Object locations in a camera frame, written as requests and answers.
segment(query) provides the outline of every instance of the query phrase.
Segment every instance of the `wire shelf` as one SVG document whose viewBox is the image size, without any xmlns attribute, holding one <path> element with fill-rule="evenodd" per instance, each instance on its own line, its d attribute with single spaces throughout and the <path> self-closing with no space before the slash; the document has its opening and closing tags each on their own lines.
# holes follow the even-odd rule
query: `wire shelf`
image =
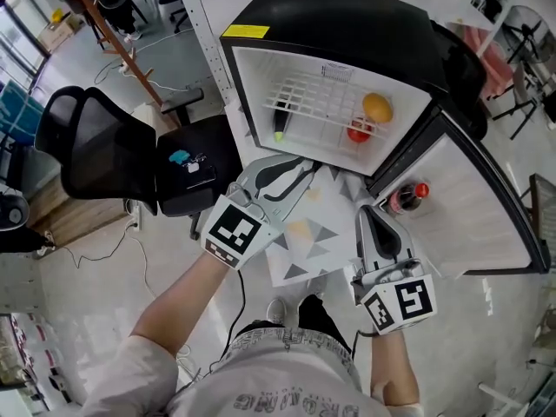
<svg viewBox="0 0 556 417">
<path fill-rule="evenodd" d="M 263 107 L 281 109 L 387 139 L 386 124 L 370 121 L 363 112 L 363 97 L 371 90 L 291 69 L 285 69 L 280 74 L 283 78 L 272 82 Z M 351 122 L 354 120 L 369 125 L 371 130 L 364 126 L 352 126 Z"/>
</svg>

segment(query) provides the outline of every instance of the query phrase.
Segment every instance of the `yellow label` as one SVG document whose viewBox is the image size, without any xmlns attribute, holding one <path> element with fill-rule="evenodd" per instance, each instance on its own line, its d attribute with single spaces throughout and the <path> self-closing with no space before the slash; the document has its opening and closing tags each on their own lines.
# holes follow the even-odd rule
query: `yellow label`
<svg viewBox="0 0 556 417">
<path fill-rule="evenodd" d="M 222 37 L 250 37 L 263 38 L 270 26 L 255 26 L 252 24 L 230 24 Z"/>
</svg>

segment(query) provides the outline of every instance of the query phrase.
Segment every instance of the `blue object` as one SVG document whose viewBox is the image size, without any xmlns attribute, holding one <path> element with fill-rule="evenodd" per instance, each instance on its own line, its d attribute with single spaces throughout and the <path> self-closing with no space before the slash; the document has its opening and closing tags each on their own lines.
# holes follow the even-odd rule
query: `blue object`
<svg viewBox="0 0 556 417">
<path fill-rule="evenodd" d="M 43 111 L 39 102 L 9 81 L 0 93 L 0 130 L 17 143 L 33 145 Z"/>
<path fill-rule="evenodd" d="M 170 162 L 175 162 L 178 165 L 183 165 L 184 162 L 187 162 L 191 155 L 185 151 L 184 149 L 178 149 L 176 152 L 172 153 L 172 155 L 168 158 Z"/>
</svg>

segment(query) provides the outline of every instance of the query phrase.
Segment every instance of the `white t-shirt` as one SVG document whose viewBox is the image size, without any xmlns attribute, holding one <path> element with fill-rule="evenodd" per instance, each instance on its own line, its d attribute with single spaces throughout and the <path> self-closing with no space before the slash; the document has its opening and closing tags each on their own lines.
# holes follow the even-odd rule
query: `white t-shirt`
<svg viewBox="0 0 556 417">
<path fill-rule="evenodd" d="M 84 417 L 422 417 L 419 405 L 385 407 L 361 392 L 348 351 L 300 328 L 240 335 L 211 375 L 176 393 L 177 365 L 139 336 L 123 342 L 83 406 Z"/>
</svg>

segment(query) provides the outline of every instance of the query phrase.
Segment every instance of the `person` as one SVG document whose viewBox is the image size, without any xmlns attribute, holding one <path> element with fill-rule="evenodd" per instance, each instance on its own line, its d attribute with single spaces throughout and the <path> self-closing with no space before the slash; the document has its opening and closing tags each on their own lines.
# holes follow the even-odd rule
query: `person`
<svg viewBox="0 0 556 417">
<path fill-rule="evenodd" d="M 419 388 L 401 331 L 373 338 L 371 390 L 322 306 L 326 276 L 309 282 L 299 327 L 285 328 L 284 302 L 236 336 L 212 374 L 176 392 L 175 358 L 228 266 L 205 253 L 142 313 L 83 405 L 85 417 L 169 415 L 417 417 Z"/>
<path fill-rule="evenodd" d="M 0 254 L 28 253 L 36 251 L 44 256 L 48 250 L 54 250 L 52 234 L 47 230 L 44 235 L 23 225 L 13 230 L 0 232 Z"/>
<path fill-rule="evenodd" d="M 115 30 L 123 31 L 125 43 L 133 43 L 142 37 L 141 31 L 136 26 L 136 20 L 133 17 L 133 6 L 130 0 L 126 0 L 122 5 L 114 9 L 107 9 L 98 5 L 99 12 L 112 25 Z"/>
</svg>

